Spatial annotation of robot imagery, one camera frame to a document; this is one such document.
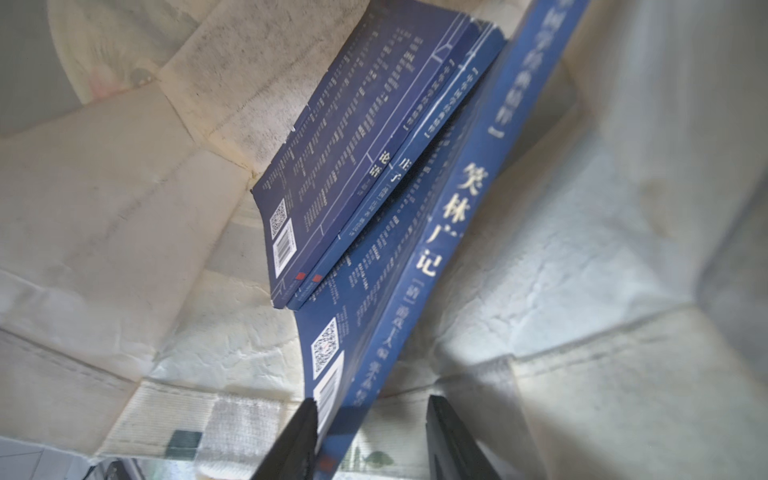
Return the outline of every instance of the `barcode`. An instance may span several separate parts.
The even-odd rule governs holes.
[[[277,278],[288,264],[288,260],[296,253],[296,238],[293,237],[293,223],[290,219],[275,240],[275,244],[272,245],[272,251],[275,256],[275,278]]]
[[[312,342],[312,379],[326,368],[336,352],[339,351],[339,327],[333,317],[326,328]]]
[[[286,212],[286,199],[280,201],[280,205],[277,206],[277,210],[270,217],[270,230],[272,230],[272,240],[275,239],[277,232],[283,228],[283,223],[286,223],[288,219],[288,213]]]
[[[312,391],[317,404],[317,435],[318,442],[322,440],[322,435],[326,423],[328,422],[333,405],[336,403],[336,395],[339,393],[341,385],[341,374],[344,370],[344,352],[342,351],[333,364],[328,369],[317,386]]]

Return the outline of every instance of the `black object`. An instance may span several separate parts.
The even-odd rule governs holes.
[[[444,397],[429,397],[426,428],[432,480],[501,480]],[[311,480],[316,445],[317,404],[306,399],[250,480]]]
[[[83,480],[88,480],[88,477],[91,476],[91,473],[93,473],[95,469],[96,469],[96,465],[91,465],[88,471],[85,472],[85,477],[83,477]]]
[[[432,480],[501,480],[448,400],[431,395],[427,448]]]
[[[125,465],[120,460],[115,460],[107,467],[107,472],[104,474],[106,480],[131,480],[131,476],[125,469]]]
[[[317,404],[306,399],[250,480],[311,480],[316,445]]]

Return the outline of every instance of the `book cover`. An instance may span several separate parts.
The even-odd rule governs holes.
[[[473,104],[454,124],[453,134],[461,131],[461,138],[445,161],[438,190],[427,211],[411,226],[409,240],[394,260],[394,272],[378,284],[378,291],[372,295],[371,289],[362,303],[358,295],[341,291],[349,269],[360,265],[345,264],[345,257],[310,298],[313,308],[296,312],[306,394],[332,405],[326,407],[329,412],[319,432],[322,443],[315,478],[333,477],[587,4],[588,0],[537,0],[530,5],[515,39],[498,56],[473,95]],[[375,221],[350,248],[350,260],[377,244],[367,234],[372,225],[378,226]],[[333,289],[326,282],[331,285],[336,277],[340,281],[334,302]],[[360,316],[361,307],[368,314]],[[335,342],[327,336],[330,324],[336,328]],[[318,351],[328,358],[323,369],[313,370],[313,355]],[[332,389],[327,388],[328,378],[334,379]]]
[[[252,190],[276,308],[290,300],[479,35],[467,15],[415,0],[374,0],[369,10],[368,25],[348,41],[351,61],[334,61],[319,87],[328,94],[313,95],[315,108],[305,109]]]
[[[485,23],[482,26],[480,36],[467,52],[462,63],[445,83],[439,96],[430,109],[423,114],[418,126],[408,135],[384,173],[373,184],[365,199],[347,220],[317,264],[311,269],[296,293],[293,294],[293,298],[288,302],[288,308],[298,310],[310,297],[319,282],[331,271],[346,249],[381,207],[389,193],[397,187],[403,176],[414,164],[414,160],[427,148],[429,142],[434,139],[454,110],[461,104],[505,43],[504,35],[496,25]]]
[[[353,370],[347,367],[357,364],[365,353],[363,347],[366,335],[372,332],[376,307],[388,298],[388,288],[395,285],[392,279],[401,273],[404,256],[415,246],[418,226],[444,184],[451,150],[462,133],[458,125],[458,121],[452,121],[441,132],[353,248],[320,284],[307,308],[296,313],[305,376],[316,381],[307,396],[317,402],[320,432],[329,425],[331,408],[335,406],[333,392],[351,381]]]

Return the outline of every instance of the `white fabric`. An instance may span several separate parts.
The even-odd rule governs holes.
[[[83,104],[139,87],[157,73],[219,0],[44,0],[55,53]]]
[[[507,33],[522,5],[456,3]],[[161,457],[177,430],[202,432],[201,471],[254,466],[262,454],[234,444],[259,450],[280,427],[254,434],[254,415],[235,432],[238,409],[280,404],[285,419],[303,382],[243,189],[363,8],[224,0],[160,75],[189,133],[150,85],[0,139],[0,435]],[[503,391],[496,404],[473,405],[471,389],[454,398],[488,454],[533,478],[515,457],[531,447],[505,451],[489,421],[518,398],[552,478],[765,471],[764,387],[690,306],[768,164],[765,8],[593,2],[522,140],[532,149],[511,155],[355,440],[364,465],[381,463],[370,455],[404,420],[423,432],[422,407],[398,402],[463,372],[503,385],[489,387]],[[763,297],[747,297],[757,308],[741,322],[768,318]],[[517,389],[473,368],[497,356],[514,363]],[[384,465],[393,475],[425,475],[411,436],[393,444],[393,465],[406,465]]]
[[[510,35],[529,0],[434,0]],[[163,91],[195,138],[264,169],[365,11],[366,0],[224,0],[163,67]]]
[[[429,478],[425,415],[429,396],[440,395],[451,403],[502,478],[547,478],[523,419],[511,362],[497,359],[435,385],[380,398],[339,470]]]
[[[765,478],[768,389],[696,307],[515,364],[549,478]]]
[[[0,330],[0,436],[92,456],[133,390]]]
[[[0,139],[0,159],[0,328],[139,380],[249,174],[155,84]]]
[[[768,382],[768,177],[704,274],[697,299],[728,342]]]

